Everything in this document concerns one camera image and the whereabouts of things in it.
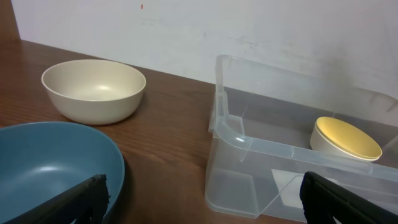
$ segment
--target bowl rim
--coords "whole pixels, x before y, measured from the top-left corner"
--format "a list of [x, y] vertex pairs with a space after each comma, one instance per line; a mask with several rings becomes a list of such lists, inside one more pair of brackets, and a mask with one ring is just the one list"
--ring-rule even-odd
[[93, 127], [90, 127], [90, 126], [87, 126], [87, 125], [84, 125], [84, 124], [78, 124], [78, 123], [66, 122], [66, 121], [38, 121], [38, 122], [22, 123], [22, 124], [15, 124], [15, 125], [11, 125], [11, 126], [6, 126], [6, 127], [3, 127], [3, 128], [0, 128], [0, 130], [4, 131], [4, 130], [7, 130], [7, 129], [19, 128], [21, 126], [49, 125], [49, 124], [61, 124], [61, 125], [69, 125], [69, 126], [78, 126], [80, 128], [88, 129], [89, 131], [94, 131], [94, 132], [98, 133], [99, 135], [105, 137], [114, 146], [114, 149], [116, 149], [116, 153], [118, 154], [120, 162], [121, 162], [121, 167], [122, 167], [122, 169], [121, 169], [121, 177], [122, 178], [121, 178], [121, 181], [120, 181], [118, 189], [117, 189], [118, 194], [117, 194], [116, 198], [114, 199], [113, 204], [110, 204], [110, 203], [108, 204], [108, 207], [106, 209], [105, 215], [107, 215], [110, 212], [112, 212], [112, 209], [116, 205], [116, 202], [118, 202], [118, 198], [120, 196], [120, 193], [121, 193], [123, 185], [124, 185], [124, 179], [125, 179], [125, 175], [126, 175], [126, 165], [124, 164], [124, 158], [123, 158], [123, 155], [122, 155], [122, 152], [121, 152], [120, 148], [118, 147], [118, 145], [107, 134], [103, 133], [102, 131], [100, 131], [100, 130], [98, 130], [96, 128], [93, 128]]
[[[59, 66], [59, 65], [63, 65], [63, 64], [66, 64], [66, 63], [80, 62], [80, 61], [96, 61], [96, 62], [116, 63], [116, 64], [118, 64], [118, 65], [127, 66], [127, 67], [129, 67], [130, 69], [132, 69], [132, 70], [134, 70], [135, 72], [137, 72], [137, 73], [144, 79], [144, 84], [143, 84], [143, 86], [142, 86], [142, 88], [141, 88], [140, 90], [138, 90], [137, 92], [135, 92], [135, 93], [133, 93], [133, 94], [130, 94], [130, 95], [124, 96], [124, 97], [120, 97], [120, 98], [110, 99], [110, 100], [82, 100], [82, 99], [78, 99], [78, 98], [74, 98], [74, 97], [70, 97], [70, 96], [67, 96], [67, 95], [58, 93], [58, 92], [52, 90], [50, 87], [48, 87], [48, 86], [45, 84], [45, 82], [44, 82], [44, 76], [45, 76], [45, 74], [46, 74], [49, 70], [51, 70], [51, 69], [53, 69], [53, 68], [55, 68], [55, 67], [57, 67], [57, 66]], [[140, 72], [138, 69], [136, 69], [136, 68], [134, 68], [134, 67], [132, 67], [132, 66], [130, 66], [130, 65], [126, 65], [125, 63], [115, 62], [115, 61], [111, 61], [111, 60], [103, 60], [103, 59], [80, 59], [80, 60], [70, 60], [70, 61], [67, 61], [67, 62], [62, 62], [62, 63], [58, 63], [58, 64], [56, 64], [56, 65], [52, 65], [51, 67], [49, 67], [48, 69], [46, 69], [46, 70], [43, 72], [41, 80], [42, 80], [43, 86], [44, 86], [48, 91], [51, 91], [52, 93], [54, 93], [54, 94], [56, 94], [56, 95], [58, 95], [58, 96], [62, 96], [62, 97], [65, 97], [65, 98], [68, 98], [68, 99], [71, 99], [71, 100], [78, 100], [78, 101], [85, 101], [85, 102], [107, 102], [107, 101], [123, 100], [123, 99], [126, 99], [126, 98], [129, 98], [129, 97], [132, 97], [132, 96], [135, 96], [135, 95], [139, 94], [140, 92], [142, 92], [142, 91], [144, 90], [144, 88], [145, 88], [146, 85], [147, 85], [147, 79], [145, 78], [144, 74], [142, 74], [142, 72]]]

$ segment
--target cream bowl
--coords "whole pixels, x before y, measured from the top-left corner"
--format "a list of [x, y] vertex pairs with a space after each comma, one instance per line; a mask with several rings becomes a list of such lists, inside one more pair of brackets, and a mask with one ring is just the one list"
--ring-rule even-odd
[[107, 60], [74, 60], [44, 71], [42, 83], [56, 109], [83, 124], [110, 124], [136, 110], [146, 85], [144, 75]]

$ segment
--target small white container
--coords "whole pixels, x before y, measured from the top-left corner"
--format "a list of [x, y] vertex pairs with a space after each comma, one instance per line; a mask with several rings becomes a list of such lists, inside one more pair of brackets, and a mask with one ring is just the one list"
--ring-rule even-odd
[[83, 124], [109, 124], [127, 118], [141, 101], [146, 79], [128, 65], [107, 60], [60, 63], [42, 75], [56, 109]]
[[382, 154], [380, 146], [366, 133], [329, 117], [317, 119], [310, 145], [316, 151], [366, 162], [376, 161]]

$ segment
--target wood grain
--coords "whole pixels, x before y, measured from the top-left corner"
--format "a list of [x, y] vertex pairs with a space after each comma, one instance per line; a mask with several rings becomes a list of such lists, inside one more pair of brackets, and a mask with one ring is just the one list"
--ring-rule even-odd
[[[25, 41], [0, 48], [0, 127], [68, 121], [51, 105], [40, 76], [49, 66], [94, 58]], [[137, 68], [147, 78], [142, 103], [128, 119], [96, 126], [119, 146], [126, 178], [111, 223], [294, 223], [253, 220], [210, 210], [205, 169], [214, 85]]]
[[19, 39], [19, 33], [11, 0], [1, 0], [0, 45], [17, 39]]

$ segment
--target transparent storage box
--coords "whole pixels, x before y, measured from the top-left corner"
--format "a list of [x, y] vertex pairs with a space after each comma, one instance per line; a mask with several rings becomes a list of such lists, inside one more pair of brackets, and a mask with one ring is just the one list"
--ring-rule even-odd
[[[305, 222], [299, 190], [304, 173], [314, 171], [398, 214], [395, 98], [234, 57], [217, 60], [205, 193], [211, 209]], [[311, 150], [321, 116], [362, 129], [382, 147], [381, 158], [369, 163]]]

